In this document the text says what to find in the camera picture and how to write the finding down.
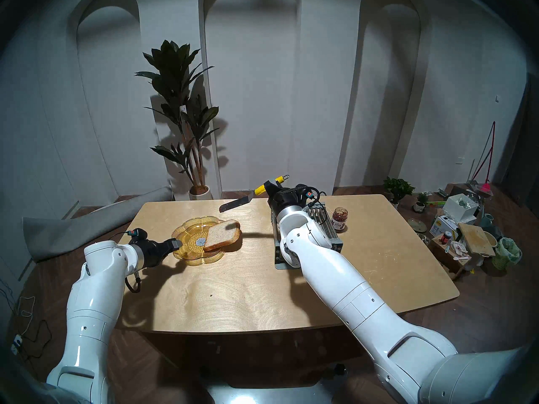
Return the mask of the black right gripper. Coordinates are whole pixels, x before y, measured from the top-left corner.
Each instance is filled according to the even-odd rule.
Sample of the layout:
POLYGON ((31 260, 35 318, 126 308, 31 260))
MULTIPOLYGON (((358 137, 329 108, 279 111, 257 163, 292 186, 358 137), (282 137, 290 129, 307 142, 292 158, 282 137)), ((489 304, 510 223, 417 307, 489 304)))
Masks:
POLYGON ((265 183, 265 192, 273 214, 280 214, 291 206, 299 206, 305 211, 318 203, 321 196, 318 189, 303 184, 287 188, 282 187, 281 183, 265 183))

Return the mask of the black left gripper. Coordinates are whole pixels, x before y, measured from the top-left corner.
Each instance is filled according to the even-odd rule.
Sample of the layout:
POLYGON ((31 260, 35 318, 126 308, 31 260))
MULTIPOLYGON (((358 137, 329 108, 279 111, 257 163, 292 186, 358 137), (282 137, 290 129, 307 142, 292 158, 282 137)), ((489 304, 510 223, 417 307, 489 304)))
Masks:
POLYGON ((129 231, 131 245, 137 256, 136 269, 153 268, 162 263, 170 253, 179 250, 183 244, 176 238, 167 239, 164 242, 156 242, 148 239, 148 234, 142 228, 129 231))

